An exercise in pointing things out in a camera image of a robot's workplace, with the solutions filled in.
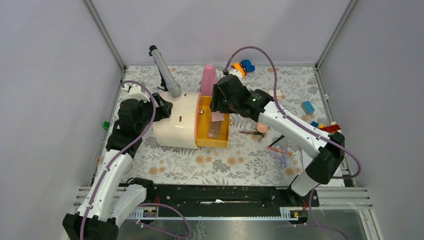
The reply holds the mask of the pink square compact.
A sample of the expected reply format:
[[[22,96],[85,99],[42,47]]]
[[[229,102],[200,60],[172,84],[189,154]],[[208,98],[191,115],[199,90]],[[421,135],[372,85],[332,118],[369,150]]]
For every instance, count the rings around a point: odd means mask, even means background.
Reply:
[[[225,120],[225,115],[220,112],[211,112],[211,121],[212,122],[222,122]]]

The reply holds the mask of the cream round drawer organizer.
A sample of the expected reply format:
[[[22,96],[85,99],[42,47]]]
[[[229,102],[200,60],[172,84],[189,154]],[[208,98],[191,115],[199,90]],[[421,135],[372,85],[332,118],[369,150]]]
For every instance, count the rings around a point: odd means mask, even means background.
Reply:
[[[199,147],[227,148],[230,135],[230,115],[223,115],[219,131],[209,137],[213,113],[211,96],[200,92],[183,93],[173,98],[168,92],[159,94],[172,103],[170,117],[153,123],[153,133],[160,146],[197,149]]]

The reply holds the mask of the eyeshadow palette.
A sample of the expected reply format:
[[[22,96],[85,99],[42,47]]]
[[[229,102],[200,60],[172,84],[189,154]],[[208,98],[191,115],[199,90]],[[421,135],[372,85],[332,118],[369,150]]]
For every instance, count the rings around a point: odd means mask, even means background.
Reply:
[[[206,136],[210,139],[219,139],[222,123],[223,121],[212,121]]]

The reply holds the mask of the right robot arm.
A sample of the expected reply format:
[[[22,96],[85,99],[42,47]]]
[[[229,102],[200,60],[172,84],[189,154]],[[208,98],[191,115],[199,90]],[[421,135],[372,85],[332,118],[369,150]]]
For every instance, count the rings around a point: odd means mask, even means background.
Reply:
[[[223,114],[239,114],[264,124],[295,142],[309,157],[311,163],[290,184],[287,201],[301,205],[307,194],[317,185],[326,185],[344,159],[345,137],[336,132],[331,135],[302,121],[287,110],[278,107],[277,101],[267,92],[249,90],[240,79],[228,74],[213,85],[210,110]]]

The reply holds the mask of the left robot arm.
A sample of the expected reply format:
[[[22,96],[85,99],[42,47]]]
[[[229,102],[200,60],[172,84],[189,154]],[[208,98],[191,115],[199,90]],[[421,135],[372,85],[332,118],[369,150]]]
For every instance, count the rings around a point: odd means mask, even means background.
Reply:
[[[119,228],[139,205],[148,206],[155,200],[153,182],[136,180],[113,203],[120,180],[133,161],[142,137],[153,122],[171,116],[173,104],[157,92],[147,89],[135,93],[119,104],[118,118],[106,144],[106,153],[98,175],[85,200],[75,213],[68,213],[62,226],[71,240],[115,240]]]

